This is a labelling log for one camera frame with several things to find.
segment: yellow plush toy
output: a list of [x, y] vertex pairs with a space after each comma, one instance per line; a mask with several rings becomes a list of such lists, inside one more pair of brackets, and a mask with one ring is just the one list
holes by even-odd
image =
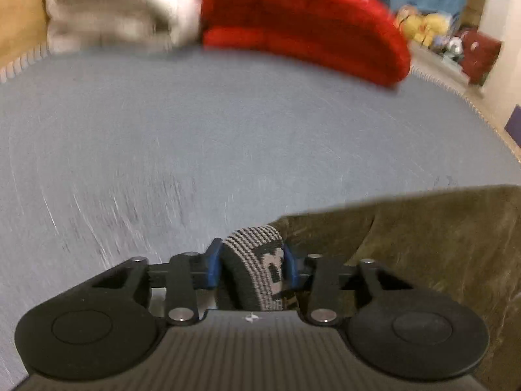
[[406, 39], [430, 47], [435, 36], [449, 33], [450, 18], [441, 13], [422, 16], [415, 7], [403, 6], [394, 24]]

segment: gray ribbed panel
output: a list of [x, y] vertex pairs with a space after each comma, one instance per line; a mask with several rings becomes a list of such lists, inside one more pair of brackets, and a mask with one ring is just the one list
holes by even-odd
[[91, 383], [34, 375], [18, 391], [485, 391], [471, 376], [407, 383], [356, 359], [339, 334], [302, 322], [296, 312], [210, 311], [199, 325], [172, 328], [142, 364]]

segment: gray mat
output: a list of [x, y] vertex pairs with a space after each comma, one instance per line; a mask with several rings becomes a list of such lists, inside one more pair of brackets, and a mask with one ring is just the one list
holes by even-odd
[[0, 389], [33, 305], [132, 255], [167, 261], [288, 213], [521, 183], [457, 96], [262, 54], [95, 52], [0, 86]]

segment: wooden surface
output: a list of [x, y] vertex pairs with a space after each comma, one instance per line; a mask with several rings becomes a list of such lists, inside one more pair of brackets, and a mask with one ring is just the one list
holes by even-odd
[[0, 67], [46, 41], [42, 0], [0, 0]]

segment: white cloth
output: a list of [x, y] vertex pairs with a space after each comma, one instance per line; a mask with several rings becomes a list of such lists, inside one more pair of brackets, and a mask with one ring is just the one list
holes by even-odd
[[169, 50], [195, 41], [201, 0], [45, 0], [51, 52], [103, 43]]

